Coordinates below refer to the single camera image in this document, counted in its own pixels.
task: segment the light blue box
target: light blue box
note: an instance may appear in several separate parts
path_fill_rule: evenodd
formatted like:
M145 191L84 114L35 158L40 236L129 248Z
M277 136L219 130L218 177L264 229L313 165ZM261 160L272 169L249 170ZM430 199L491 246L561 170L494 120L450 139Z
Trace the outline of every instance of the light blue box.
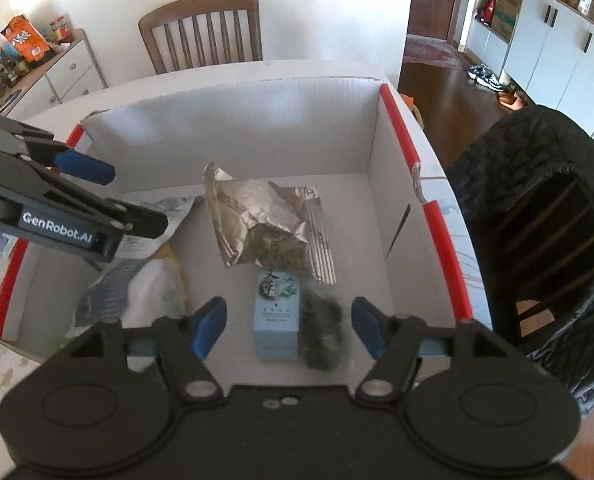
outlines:
M263 270L257 277L253 335L262 361L296 361L299 355L299 278Z

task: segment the sneaker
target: sneaker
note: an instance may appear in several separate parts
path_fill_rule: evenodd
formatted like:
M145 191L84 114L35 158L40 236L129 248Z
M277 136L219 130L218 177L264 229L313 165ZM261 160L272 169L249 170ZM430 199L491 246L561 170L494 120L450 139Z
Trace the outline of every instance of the sneaker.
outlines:
M482 63L481 65L473 65L468 69L468 77L471 79L475 79L479 74L484 72L486 65Z
M497 76L492 73L492 70L483 70L481 73L477 74L475 82L486 88L490 88L493 92L501 92L504 89L503 86L500 85Z

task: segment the doormat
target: doormat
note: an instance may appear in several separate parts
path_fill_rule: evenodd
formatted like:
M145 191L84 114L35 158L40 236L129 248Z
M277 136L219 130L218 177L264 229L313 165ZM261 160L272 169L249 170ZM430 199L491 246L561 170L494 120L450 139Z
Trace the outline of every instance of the doormat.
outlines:
M455 70L468 70L471 65L453 45L442 40L419 36L406 38L404 63L424 63Z

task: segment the black cabinet handle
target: black cabinet handle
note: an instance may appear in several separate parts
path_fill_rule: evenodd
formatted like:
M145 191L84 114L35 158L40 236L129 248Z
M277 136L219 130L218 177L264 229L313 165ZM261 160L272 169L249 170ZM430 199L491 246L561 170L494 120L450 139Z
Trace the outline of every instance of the black cabinet handle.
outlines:
M588 33L588 39L586 40L586 46L584 47L584 54L588 52L588 48L590 47L590 41L593 39L593 33Z

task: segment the dark wood floor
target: dark wood floor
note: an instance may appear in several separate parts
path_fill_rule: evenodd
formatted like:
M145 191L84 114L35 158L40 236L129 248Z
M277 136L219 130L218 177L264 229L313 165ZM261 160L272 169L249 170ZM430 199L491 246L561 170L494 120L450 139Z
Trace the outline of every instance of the dark wood floor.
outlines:
M462 70L404 63L398 90L414 98L444 168L508 113L495 93L471 83Z
M510 113L498 104L493 92L472 85L460 70L406 63L399 92L415 99L424 133L445 168L477 136ZM594 480L594 410L582 422L566 465L580 480Z

